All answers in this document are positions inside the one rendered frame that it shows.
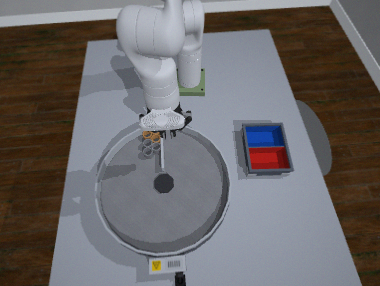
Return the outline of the grey metal bushing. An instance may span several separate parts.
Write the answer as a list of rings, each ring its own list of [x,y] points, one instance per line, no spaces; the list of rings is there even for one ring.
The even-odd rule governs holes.
[[[147,143],[151,143],[151,145],[150,146],[146,146]],[[153,144],[153,142],[152,142],[151,139],[145,139],[144,142],[143,142],[144,148],[146,148],[146,147],[150,147],[151,148],[152,144]]]
[[[150,155],[146,155],[146,152],[148,152],[148,151],[151,151],[152,153]],[[154,156],[153,150],[150,147],[146,147],[143,150],[143,154],[144,154],[145,158],[147,158],[147,159],[151,159]]]
[[[157,146],[160,147],[160,148],[157,149],[157,150],[154,150],[154,148],[157,147]],[[151,146],[151,148],[153,150],[153,153],[155,153],[155,154],[159,154],[161,152],[161,145],[158,142],[153,143],[152,146]]]

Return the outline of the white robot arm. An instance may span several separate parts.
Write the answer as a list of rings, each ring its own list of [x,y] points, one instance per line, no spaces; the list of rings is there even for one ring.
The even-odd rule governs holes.
[[[139,120],[143,131],[184,127],[183,115],[174,112],[180,95],[172,57],[177,55],[180,85],[194,88],[201,79],[203,4],[200,0],[162,1],[164,8],[127,5],[116,21],[119,43],[140,75],[150,110]]]

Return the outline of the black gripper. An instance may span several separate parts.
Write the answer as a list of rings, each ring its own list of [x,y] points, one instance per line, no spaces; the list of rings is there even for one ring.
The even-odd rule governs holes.
[[[147,108],[147,114],[150,112],[150,110]],[[184,127],[180,128],[180,129],[174,129],[174,130],[170,130],[170,134],[171,134],[171,139],[174,139],[174,137],[176,137],[176,130],[178,131],[181,131],[183,130],[191,121],[192,121],[192,115],[191,115],[191,111],[187,111],[187,112],[183,112],[182,109],[180,108],[180,102],[179,102],[179,105],[178,107],[174,110],[174,112],[177,112],[181,115],[183,115],[184,117]],[[144,114],[140,114],[139,115],[139,120],[140,118],[142,118],[143,116],[145,116]],[[161,131],[158,131],[160,133],[160,136],[161,138],[163,138],[164,140],[166,139],[166,131],[165,130],[161,130]]]

